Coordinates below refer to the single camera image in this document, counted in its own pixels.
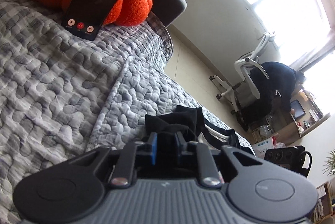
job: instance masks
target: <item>beige floor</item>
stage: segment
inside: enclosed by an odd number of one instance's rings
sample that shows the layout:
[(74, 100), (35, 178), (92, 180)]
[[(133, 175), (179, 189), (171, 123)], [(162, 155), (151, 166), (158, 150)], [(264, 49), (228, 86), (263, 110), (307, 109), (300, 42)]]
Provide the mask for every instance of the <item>beige floor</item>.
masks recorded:
[(247, 133), (230, 113), (232, 106), (225, 100), (219, 102), (216, 99), (219, 91), (209, 80), (213, 75), (210, 69), (179, 38), (171, 32), (170, 35), (174, 52), (165, 73), (229, 127), (247, 138)]

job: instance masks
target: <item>bed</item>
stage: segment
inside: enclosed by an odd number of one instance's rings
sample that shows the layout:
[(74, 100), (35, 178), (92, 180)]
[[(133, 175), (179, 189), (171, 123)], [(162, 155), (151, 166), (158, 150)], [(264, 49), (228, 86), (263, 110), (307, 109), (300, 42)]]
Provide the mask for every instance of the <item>bed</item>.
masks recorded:
[(146, 114), (201, 107), (164, 74), (173, 47), (153, 13), (139, 26), (105, 26), (93, 42), (61, 17), (33, 0), (0, 0), (0, 223), (20, 220), (11, 196), (23, 177), (100, 145), (123, 148), (143, 135)]

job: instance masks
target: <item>dark blue shirt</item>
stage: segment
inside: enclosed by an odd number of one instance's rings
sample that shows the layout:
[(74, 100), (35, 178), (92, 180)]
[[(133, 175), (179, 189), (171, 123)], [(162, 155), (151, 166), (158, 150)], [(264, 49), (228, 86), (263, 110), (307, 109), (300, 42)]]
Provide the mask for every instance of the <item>dark blue shirt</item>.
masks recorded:
[(264, 62), (262, 67), (269, 75), (269, 79), (258, 68), (250, 71), (251, 79), (258, 89), (260, 86), (266, 86), (273, 93), (278, 90), (281, 94), (282, 109), (289, 112), (291, 110), (290, 100), (295, 89), (296, 71), (280, 62)]

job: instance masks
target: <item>red end call button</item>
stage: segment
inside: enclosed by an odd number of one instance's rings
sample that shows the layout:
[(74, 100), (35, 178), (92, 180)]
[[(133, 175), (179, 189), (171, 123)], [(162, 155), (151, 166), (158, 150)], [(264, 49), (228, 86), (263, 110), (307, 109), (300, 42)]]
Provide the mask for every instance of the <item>red end call button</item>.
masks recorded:
[(82, 29), (82, 28), (84, 28), (84, 23), (78, 23), (78, 24), (77, 24), (77, 28), (78, 28), (78, 29)]

